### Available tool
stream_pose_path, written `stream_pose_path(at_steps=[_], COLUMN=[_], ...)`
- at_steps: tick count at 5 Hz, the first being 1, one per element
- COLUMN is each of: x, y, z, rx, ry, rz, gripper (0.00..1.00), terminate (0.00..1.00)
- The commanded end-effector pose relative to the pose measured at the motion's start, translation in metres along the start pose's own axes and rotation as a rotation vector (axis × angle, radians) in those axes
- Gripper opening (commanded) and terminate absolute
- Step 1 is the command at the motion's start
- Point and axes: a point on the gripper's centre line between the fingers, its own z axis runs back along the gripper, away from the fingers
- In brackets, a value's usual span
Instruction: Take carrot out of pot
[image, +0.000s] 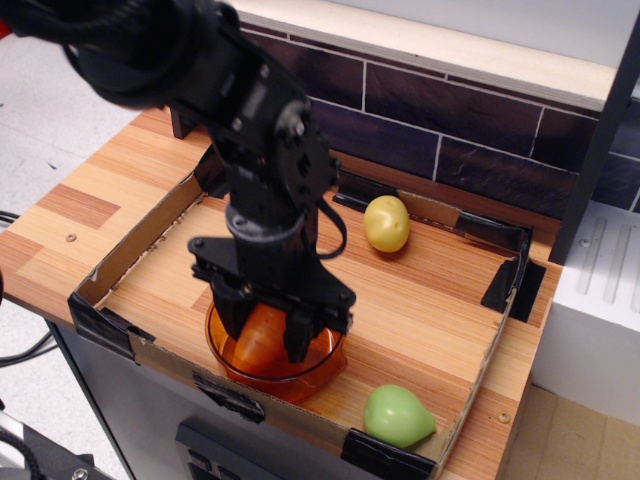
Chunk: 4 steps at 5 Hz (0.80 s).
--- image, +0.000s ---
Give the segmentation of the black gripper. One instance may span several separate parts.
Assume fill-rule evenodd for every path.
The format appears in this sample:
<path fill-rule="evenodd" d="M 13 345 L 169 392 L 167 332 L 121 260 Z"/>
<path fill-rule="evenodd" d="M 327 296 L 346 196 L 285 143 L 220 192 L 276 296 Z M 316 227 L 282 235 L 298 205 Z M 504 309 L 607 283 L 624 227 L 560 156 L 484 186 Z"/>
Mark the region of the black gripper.
<path fill-rule="evenodd" d="M 302 363 L 317 332 L 346 333 L 352 324 L 355 293 L 322 264 L 339 256 L 316 251 L 318 212 L 299 215 L 288 228 L 267 228 L 226 211 L 230 238 L 195 237 L 193 275 L 211 285 L 213 303 L 225 332 L 238 340 L 256 304 L 288 313 L 284 346 L 290 363 Z"/>

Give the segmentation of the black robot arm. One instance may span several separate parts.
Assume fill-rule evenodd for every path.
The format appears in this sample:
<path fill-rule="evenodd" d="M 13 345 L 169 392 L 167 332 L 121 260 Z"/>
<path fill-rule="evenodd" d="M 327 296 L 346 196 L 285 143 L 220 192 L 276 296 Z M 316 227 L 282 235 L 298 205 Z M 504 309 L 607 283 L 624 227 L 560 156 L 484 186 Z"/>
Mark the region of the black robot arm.
<path fill-rule="evenodd" d="M 245 38 L 235 9 L 216 1 L 5 1 L 18 35 L 60 45 L 105 100 L 167 107 L 206 128 L 224 169 L 228 238 L 189 244 L 226 332 L 239 338 L 253 308 L 285 313 L 283 346 L 303 361 L 322 331 L 346 333 L 352 290 L 324 268 L 318 218 L 339 181 L 298 80 Z"/>

